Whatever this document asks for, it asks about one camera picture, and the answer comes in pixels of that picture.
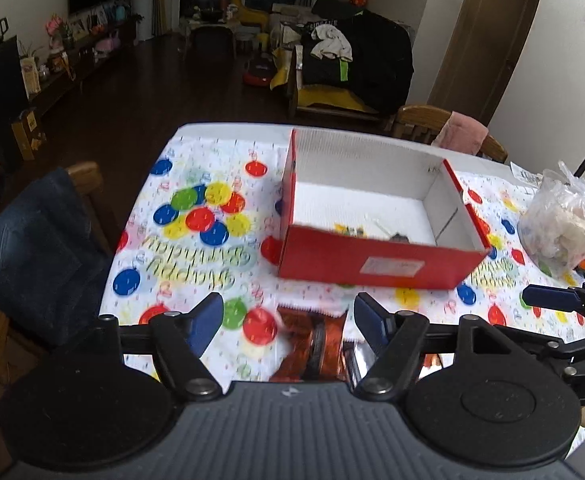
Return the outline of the red cardboard box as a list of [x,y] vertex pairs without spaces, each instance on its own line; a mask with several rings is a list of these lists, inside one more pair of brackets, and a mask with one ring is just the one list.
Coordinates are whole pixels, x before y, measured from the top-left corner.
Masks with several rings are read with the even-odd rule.
[[491,244],[445,156],[367,134],[299,128],[283,177],[287,280],[453,289]]

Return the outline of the white shirt on pile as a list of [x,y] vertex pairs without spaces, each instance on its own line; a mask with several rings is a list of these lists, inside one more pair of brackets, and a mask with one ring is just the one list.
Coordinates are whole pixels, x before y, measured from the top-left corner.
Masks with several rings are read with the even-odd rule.
[[335,58],[348,63],[353,61],[351,44],[336,26],[317,25],[311,37],[315,41],[311,54],[316,58]]

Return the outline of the blue denim jeans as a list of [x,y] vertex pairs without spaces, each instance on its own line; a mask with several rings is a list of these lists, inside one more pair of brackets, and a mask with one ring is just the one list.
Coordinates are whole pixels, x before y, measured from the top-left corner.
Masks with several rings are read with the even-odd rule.
[[0,310],[32,344],[60,347],[94,322],[110,264],[66,170],[29,184],[0,214]]

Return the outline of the brown foil snack bag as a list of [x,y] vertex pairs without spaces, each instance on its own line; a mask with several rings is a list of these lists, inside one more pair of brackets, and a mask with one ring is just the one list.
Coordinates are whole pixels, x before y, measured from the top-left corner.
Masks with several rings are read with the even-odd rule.
[[290,351],[270,382],[344,382],[343,329],[347,314],[278,306]]

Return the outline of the balloon birthday tablecloth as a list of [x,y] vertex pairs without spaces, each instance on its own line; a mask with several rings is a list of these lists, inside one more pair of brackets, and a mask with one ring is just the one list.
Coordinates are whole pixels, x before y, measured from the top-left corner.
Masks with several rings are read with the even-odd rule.
[[[166,311],[186,312],[219,292],[224,318],[204,364],[222,386],[265,380],[279,367],[287,346],[278,306],[350,315],[357,294],[352,285],[286,281],[276,274],[286,140],[273,125],[178,130],[137,197],[102,297],[102,313],[135,325]],[[375,288],[374,298],[391,311],[414,310],[436,323],[474,313],[565,341],[585,338],[580,314],[521,300],[527,285],[549,282],[515,233],[532,189],[461,158],[452,166],[488,234],[490,254],[451,290]]]

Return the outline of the yellow snack packet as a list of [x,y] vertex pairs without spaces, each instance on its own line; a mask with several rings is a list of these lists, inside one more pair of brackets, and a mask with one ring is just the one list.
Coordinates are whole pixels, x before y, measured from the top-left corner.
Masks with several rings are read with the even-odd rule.
[[344,224],[335,223],[334,230],[341,235],[347,236],[356,236],[356,237],[366,237],[366,232],[362,228],[362,226],[345,226]]

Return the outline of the wooden chair with jeans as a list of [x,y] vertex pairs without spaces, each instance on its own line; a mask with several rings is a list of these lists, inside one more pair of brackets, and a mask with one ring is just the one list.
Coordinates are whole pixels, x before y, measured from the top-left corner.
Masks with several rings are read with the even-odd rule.
[[96,162],[46,174],[0,213],[0,385],[8,341],[39,354],[96,318],[118,234]]

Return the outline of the pink cloth on chair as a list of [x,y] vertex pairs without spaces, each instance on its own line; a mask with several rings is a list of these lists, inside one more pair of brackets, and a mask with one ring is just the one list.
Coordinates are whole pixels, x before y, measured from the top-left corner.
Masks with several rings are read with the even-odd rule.
[[452,112],[432,146],[467,155],[477,155],[489,129],[475,118]]

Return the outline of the large clear plastic bag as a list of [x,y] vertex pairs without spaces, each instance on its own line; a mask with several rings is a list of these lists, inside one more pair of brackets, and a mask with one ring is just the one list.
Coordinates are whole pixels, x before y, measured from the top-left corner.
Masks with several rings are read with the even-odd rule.
[[517,224],[529,258],[553,278],[585,261],[585,179],[565,162],[544,170],[539,188]]

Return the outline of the clear lollipop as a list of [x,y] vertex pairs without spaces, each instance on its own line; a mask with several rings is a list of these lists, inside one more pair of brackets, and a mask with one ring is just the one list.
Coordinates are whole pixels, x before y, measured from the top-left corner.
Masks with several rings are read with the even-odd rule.
[[385,234],[389,238],[389,240],[398,243],[408,243],[410,241],[407,235],[404,235],[398,231],[393,231],[392,229],[388,228],[388,226],[385,226],[381,220],[373,218],[372,222],[374,223],[374,226],[376,226],[376,228],[381,231],[381,233]]

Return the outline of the far wooden chair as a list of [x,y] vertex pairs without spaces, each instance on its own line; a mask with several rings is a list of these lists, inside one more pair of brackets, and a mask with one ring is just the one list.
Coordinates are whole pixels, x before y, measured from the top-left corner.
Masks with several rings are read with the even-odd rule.
[[[391,134],[396,139],[431,145],[451,113],[432,105],[404,105],[398,110]],[[509,154],[489,133],[477,156],[504,164]]]

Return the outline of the silver foil snack bag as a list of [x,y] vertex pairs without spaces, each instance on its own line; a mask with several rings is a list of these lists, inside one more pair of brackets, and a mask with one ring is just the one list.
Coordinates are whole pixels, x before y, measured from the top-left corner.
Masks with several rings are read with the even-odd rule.
[[345,341],[343,343],[343,366],[347,382],[354,389],[374,365],[376,356],[365,341]]

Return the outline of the black clothes pile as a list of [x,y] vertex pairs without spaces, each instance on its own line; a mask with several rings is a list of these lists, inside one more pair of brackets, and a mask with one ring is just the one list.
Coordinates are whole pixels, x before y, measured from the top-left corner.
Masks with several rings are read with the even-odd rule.
[[[302,81],[346,89],[381,114],[396,113],[407,102],[414,74],[412,44],[405,28],[338,0],[317,0],[312,13],[320,19],[302,32]],[[338,60],[312,54],[319,43],[312,32],[324,24],[335,26],[351,46],[346,79],[341,78]]]

